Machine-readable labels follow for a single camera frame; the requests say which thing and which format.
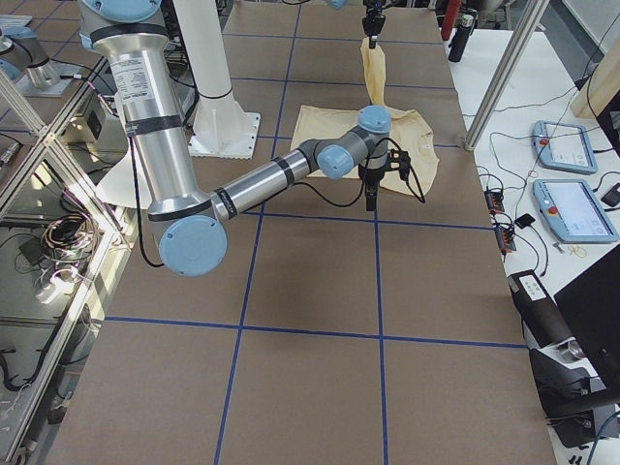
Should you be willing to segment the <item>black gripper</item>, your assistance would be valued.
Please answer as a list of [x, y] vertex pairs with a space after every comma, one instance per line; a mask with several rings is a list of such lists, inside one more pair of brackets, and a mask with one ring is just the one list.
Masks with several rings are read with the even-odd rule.
[[385, 176], [387, 167], [387, 164], [383, 164], [378, 168], [368, 168], [365, 165], [358, 166], [357, 172], [363, 183], [366, 211], [376, 211], [377, 190], [380, 185], [380, 181]]
[[384, 6], [382, 4], [369, 4], [366, 6], [365, 16], [362, 18], [362, 28], [364, 34], [369, 37], [369, 48], [375, 48], [377, 39], [382, 32], [386, 17], [383, 13]]

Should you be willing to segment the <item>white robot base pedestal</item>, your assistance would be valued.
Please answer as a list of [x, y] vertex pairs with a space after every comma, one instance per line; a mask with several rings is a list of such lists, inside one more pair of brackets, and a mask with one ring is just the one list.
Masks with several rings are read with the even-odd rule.
[[233, 94], [216, 3], [180, 0], [173, 5], [199, 95], [190, 154], [250, 159], [261, 116], [244, 111]]

